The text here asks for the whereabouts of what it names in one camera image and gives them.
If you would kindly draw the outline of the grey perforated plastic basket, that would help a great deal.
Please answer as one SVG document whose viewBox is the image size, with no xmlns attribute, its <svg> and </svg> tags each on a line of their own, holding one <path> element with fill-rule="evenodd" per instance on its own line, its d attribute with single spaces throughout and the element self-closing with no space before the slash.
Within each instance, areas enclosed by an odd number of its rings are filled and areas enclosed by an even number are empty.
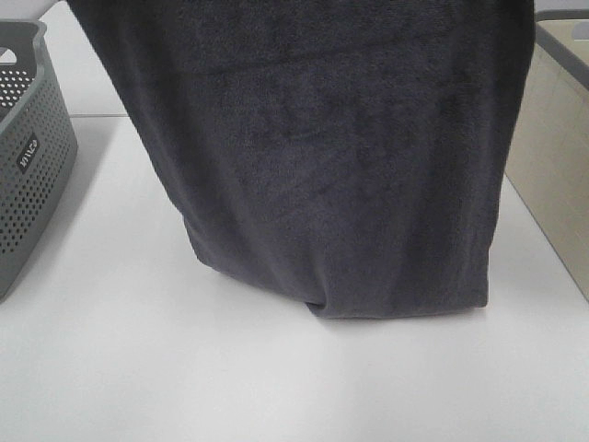
<svg viewBox="0 0 589 442">
<path fill-rule="evenodd" d="M 4 19 L 1 46 L 1 296 L 39 242 L 69 181 L 78 149 L 38 20 Z"/>
</svg>

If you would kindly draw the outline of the beige basket with grey rim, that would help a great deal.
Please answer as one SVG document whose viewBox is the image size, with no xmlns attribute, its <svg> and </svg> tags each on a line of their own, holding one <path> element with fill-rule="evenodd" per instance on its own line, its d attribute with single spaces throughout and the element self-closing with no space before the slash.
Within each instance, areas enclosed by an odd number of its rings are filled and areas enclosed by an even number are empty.
<svg viewBox="0 0 589 442">
<path fill-rule="evenodd" d="M 536 42 L 506 175 L 588 292 L 588 5 L 535 15 Z"/>
</svg>

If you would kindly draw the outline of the dark grey towel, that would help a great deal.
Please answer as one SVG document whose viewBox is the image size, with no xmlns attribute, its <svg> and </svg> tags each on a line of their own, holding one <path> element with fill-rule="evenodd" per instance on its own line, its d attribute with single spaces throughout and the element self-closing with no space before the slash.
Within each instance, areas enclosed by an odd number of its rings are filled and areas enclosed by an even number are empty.
<svg viewBox="0 0 589 442">
<path fill-rule="evenodd" d="M 197 258 L 330 319 L 482 308 L 530 1 L 73 1 Z"/>
</svg>

